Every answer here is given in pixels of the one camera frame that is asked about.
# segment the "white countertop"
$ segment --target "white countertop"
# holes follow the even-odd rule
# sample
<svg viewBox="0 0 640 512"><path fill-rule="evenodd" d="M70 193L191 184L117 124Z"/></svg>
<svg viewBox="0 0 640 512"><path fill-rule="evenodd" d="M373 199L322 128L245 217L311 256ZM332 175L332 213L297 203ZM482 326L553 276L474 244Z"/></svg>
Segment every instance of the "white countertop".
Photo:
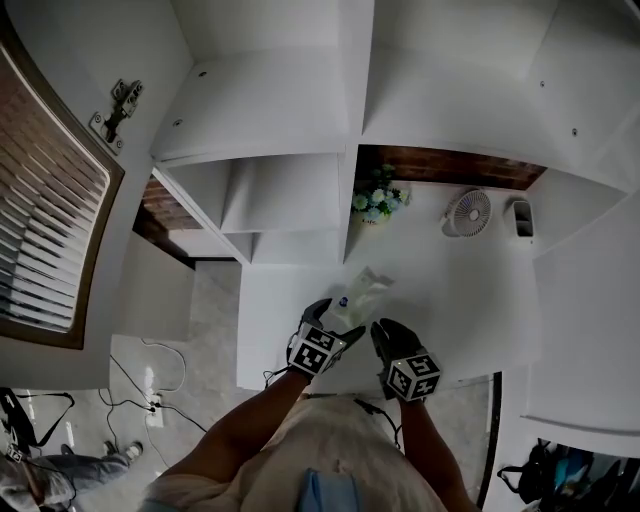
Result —
<svg viewBox="0 0 640 512"><path fill-rule="evenodd" d="M493 218L477 237L442 235L439 219L460 187L412 185L411 204L382 226L352 230L344 265L245 266L240 290L238 386L262 389L285 364L302 311L342 289L365 267L395 281L372 318L413 329L443 367L443 383L492 374L540 357L540 321L528 247L509 243L502 219L513 191L490 190ZM314 381L319 393L378 391L380 361L369 335Z"/></svg>

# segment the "flower pot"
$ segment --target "flower pot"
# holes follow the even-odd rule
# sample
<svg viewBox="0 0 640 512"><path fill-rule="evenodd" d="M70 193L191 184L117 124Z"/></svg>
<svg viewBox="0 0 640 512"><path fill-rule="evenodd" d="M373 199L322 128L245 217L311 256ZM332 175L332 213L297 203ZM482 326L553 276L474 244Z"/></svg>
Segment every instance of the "flower pot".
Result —
<svg viewBox="0 0 640 512"><path fill-rule="evenodd" d="M386 224L387 222L389 222L390 218L391 218L391 214L385 214L385 213L380 214L375 219L367 218L367 213L366 212L355 212L355 213L351 214L351 221L352 222L358 222L358 223L362 223L362 224L369 224L371 226L377 226L377 225L380 225L380 224Z"/></svg>

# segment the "shelf board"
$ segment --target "shelf board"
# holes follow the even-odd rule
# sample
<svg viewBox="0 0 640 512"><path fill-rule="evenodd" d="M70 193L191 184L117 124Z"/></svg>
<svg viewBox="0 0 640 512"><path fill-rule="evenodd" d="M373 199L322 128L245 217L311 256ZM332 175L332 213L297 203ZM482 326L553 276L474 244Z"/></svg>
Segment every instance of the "shelf board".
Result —
<svg viewBox="0 0 640 512"><path fill-rule="evenodd" d="M425 52L376 46L362 142L433 147L563 168L522 82Z"/></svg>
<svg viewBox="0 0 640 512"><path fill-rule="evenodd" d="M233 257L228 247L206 229L172 229L167 236L189 258Z"/></svg>
<svg viewBox="0 0 640 512"><path fill-rule="evenodd" d="M170 166L342 152L347 118L339 62L337 48L300 47L198 64L165 116L152 154Z"/></svg>
<svg viewBox="0 0 640 512"><path fill-rule="evenodd" d="M413 260L415 254L423 255L422 258L427 261L431 256L445 258L463 251L460 256L469 258L468 263L473 265L475 255L484 261L487 253L503 252L508 255L511 252L511 240L502 212L505 211L510 199L526 198L526 192L483 188L492 206L489 225L479 235L462 239L443 235L440 219L449 201L470 187L439 183L394 183L397 183L400 188L410 185L409 205L395 212L387 224L380 226L352 224L349 229L345 263L358 260L375 261L378 257L385 261L387 258L390 261L393 258L397 258L398 261ZM531 259L533 251L525 251L524 254L526 258Z"/></svg>
<svg viewBox="0 0 640 512"><path fill-rule="evenodd" d="M323 267L337 262L337 230L254 235L252 264Z"/></svg>
<svg viewBox="0 0 640 512"><path fill-rule="evenodd" d="M336 229L340 222L338 187L336 154L234 160L221 230Z"/></svg>

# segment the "electrical socket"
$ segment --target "electrical socket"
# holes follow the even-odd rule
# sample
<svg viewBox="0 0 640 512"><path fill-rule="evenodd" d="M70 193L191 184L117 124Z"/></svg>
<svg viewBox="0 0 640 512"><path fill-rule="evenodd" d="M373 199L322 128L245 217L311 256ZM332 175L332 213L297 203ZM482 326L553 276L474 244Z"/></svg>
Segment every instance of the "electrical socket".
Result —
<svg viewBox="0 0 640 512"><path fill-rule="evenodd" d="M150 402L162 404L162 398L160 395L151 395ZM155 411L147 411L148 418L145 418L147 425L154 428L164 427L164 421L162 419L162 409L160 407L154 407Z"/></svg>

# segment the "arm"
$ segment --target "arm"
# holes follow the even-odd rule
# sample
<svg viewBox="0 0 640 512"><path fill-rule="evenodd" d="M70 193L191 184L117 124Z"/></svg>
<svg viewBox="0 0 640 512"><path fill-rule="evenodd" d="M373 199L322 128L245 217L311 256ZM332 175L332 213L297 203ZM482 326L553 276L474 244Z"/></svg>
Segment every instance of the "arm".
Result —
<svg viewBox="0 0 640 512"><path fill-rule="evenodd" d="M271 439L308 384L299 373L285 373L213 425L195 449L164 475L200 475L230 482L240 466Z"/></svg>
<svg viewBox="0 0 640 512"><path fill-rule="evenodd" d="M386 383L391 364L394 360L418 355L424 348L415 332L388 318L373 323L371 339L384 365L380 378L385 396L391 398L395 391ZM402 438L409 462L449 512L477 511L467 496L458 464L438 434L424 404L420 400L407 402L400 395L396 396L400 403Z"/></svg>
<svg viewBox="0 0 640 512"><path fill-rule="evenodd" d="M440 437L424 404L400 402L402 438L409 462L438 495L449 512L479 510L469 499L460 468Z"/></svg>

